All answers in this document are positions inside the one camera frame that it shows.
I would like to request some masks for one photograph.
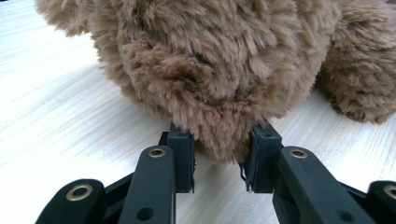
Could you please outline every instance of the teddy bear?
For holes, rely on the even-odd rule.
[[[389,0],[36,0],[66,35],[90,33],[107,77],[196,151],[244,160],[255,124],[282,118],[318,77],[357,121],[396,111]]]

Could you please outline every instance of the white wooden surface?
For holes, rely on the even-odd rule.
[[[34,1],[0,3],[0,223],[34,223],[53,194],[80,178],[105,185],[134,171],[158,142],[155,119],[106,80],[88,35],[67,38]],[[273,125],[340,181],[367,190],[396,179],[396,116],[383,125],[336,114],[312,96]],[[246,193],[234,164],[198,159],[195,194],[177,195],[177,223],[277,223],[270,195]]]

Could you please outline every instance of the plush toy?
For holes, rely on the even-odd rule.
[[[308,95],[320,71],[358,121],[396,111],[396,6],[385,0],[37,0],[67,35],[91,33],[132,101],[242,161],[249,131]]]

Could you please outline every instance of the table surface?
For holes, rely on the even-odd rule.
[[[106,79],[88,35],[68,38],[34,1],[0,3],[0,223],[34,223],[65,184],[105,186],[134,171],[169,123]],[[337,114],[312,95],[271,121],[285,146],[312,150],[339,180],[366,191],[396,179],[396,116],[382,125]],[[177,195],[177,223],[278,223],[271,195],[246,193],[235,164],[198,158],[195,193]]]

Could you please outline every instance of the teddy bear ear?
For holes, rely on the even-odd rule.
[[[93,0],[36,0],[36,10],[43,14],[47,23],[65,30],[66,35],[89,32],[89,16]]]

